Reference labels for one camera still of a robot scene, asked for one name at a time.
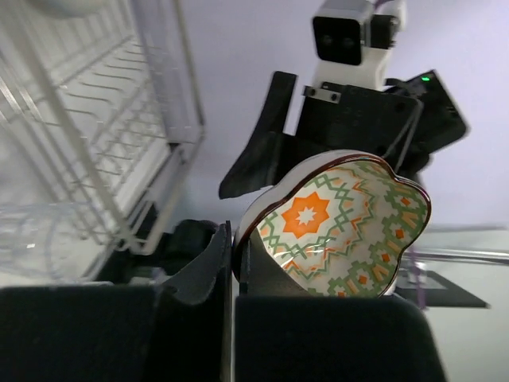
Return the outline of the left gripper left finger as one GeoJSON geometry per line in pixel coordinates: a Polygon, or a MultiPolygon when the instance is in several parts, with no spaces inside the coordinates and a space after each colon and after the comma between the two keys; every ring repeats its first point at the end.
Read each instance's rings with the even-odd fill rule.
{"type": "Polygon", "coordinates": [[[2,380],[229,381],[231,226],[187,237],[198,256],[162,283],[2,288],[2,380]]]}

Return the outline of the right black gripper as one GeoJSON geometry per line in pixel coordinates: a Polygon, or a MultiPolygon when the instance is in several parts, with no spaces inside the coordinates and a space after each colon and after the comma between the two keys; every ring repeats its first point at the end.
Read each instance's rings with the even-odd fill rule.
{"type": "MultiPolygon", "coordinates": [[[[296,81],[292,73],[273,73],[258,122],[220,182],[219,198],[241,197],[270,184],[296,81]]],[[[434,152],[467,134],[468,125],[438,74],[389,83],[384,92],[324,83],[332,100],[307,95],[295,134],[282,141],[278,177],[314,154],[349,149],[383,157],[398,175],[416,181],[434,152]]]]}

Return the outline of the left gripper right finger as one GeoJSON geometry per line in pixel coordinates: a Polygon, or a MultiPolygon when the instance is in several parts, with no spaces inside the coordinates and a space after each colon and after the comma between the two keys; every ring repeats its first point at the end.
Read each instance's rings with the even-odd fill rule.
{"type": "Polygon", "coordinates": [[[399,297],[306,294],[259,235],[235,247],[237,381],[445,381],[424,314],[399,297]]]}

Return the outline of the flower patterned small dish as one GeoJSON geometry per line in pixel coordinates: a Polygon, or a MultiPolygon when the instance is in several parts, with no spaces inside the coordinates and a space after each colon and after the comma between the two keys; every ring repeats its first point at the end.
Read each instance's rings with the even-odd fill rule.
{"type": "Polygon", "coordinates": [[[235,233],[232,267],[239,271],[243,245],[258,238],[263,255],[310,294],[380,297],[431,212],[427,192],[382,158],[356,150],[318,154],[250,205],[235,233]]]}

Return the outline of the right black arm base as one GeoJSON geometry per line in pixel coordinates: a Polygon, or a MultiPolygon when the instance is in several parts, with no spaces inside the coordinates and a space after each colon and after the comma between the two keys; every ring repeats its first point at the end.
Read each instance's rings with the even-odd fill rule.
{"type": "Polygon", "coordinates": [[[468,292],[461,286],[439,275],[428,271],[426,281],[418,290],[406,274],[398,277],[395,293],[420,307],[473,308],[489,309],[490,305],[483,299],[468,292]]]}

